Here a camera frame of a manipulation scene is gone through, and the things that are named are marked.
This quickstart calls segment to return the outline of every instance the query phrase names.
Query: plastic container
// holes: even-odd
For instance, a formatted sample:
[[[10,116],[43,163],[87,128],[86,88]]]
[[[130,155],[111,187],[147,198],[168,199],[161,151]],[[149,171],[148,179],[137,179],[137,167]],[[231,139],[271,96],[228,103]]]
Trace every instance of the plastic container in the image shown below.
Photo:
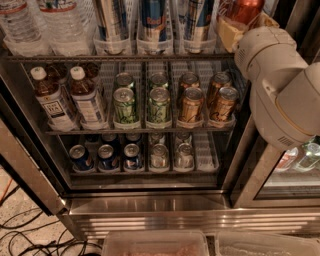
[[[320,248],[303,238],[221,231],[215,236],[215,252],[217,256],[318,256]]]
[[[206,237],[200,231],[155,230],[110,232],[102,256],[209,256]]]

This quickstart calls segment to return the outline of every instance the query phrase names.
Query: clear bottle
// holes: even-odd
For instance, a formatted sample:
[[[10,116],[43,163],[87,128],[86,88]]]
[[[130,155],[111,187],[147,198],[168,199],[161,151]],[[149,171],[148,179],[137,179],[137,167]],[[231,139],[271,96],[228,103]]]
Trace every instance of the clear bottle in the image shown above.
[[[1,0],[0,24],[10,42],[34,42],[41,38],[25,0]]]
[[[31,70],[34,81],[36,99],[46,111],[50,121],[57,130],[70,130],[74,128],[76,113],[70,108],[70,102],[61,90],[58,82],[48,78],[42,67]]]
[[[83,23],[76,0],[38,0],[50,38],[58,43],[85,40]]]
[[[86,78],[82,67],[73,67],[70,73],[73,79],[71,96],[82,116],[82,121],[91,124],[105,122],[102,97],[96,84]]]

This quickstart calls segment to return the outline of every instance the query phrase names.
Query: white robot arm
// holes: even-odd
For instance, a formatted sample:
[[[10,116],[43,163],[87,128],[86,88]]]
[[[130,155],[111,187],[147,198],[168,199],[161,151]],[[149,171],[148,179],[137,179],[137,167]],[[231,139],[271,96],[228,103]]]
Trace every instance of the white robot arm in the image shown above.
[[[268,143],[287,150],[320,135],[320,63],[309,66],[285,30],[250,30],[235,62],[252,83],[252,116]]]

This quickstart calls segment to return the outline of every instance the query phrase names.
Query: label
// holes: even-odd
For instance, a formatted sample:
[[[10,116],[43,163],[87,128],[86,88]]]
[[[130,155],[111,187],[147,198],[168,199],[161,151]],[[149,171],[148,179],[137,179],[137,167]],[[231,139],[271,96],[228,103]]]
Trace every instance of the label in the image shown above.
[[[77,6],[75,0],[37,0],[42,12],[66,12]]]
[[[95,96],[88,100],[75,100],[79,112],[85,122],[104,122],[104,111],[101,95],[96,91]]]

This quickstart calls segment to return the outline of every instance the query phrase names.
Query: silver can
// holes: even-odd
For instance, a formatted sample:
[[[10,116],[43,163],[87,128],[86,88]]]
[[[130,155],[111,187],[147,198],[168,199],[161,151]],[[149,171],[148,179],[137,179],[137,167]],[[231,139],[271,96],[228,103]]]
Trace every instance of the silver can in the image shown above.
[[[182,143],[175,154],[175,167],[192,168],[193,166],[193,148],[188,143]]]
[[[154,168],[167,168],[169,166],[169,152],[165,145],[156,144],[151,149],[151,166]]]
[[[150,90],[156,87],[163,87],[166,89],[169,88],[168,77],[165,73],[163,72],[155,73],[150,77],[149,79]]]

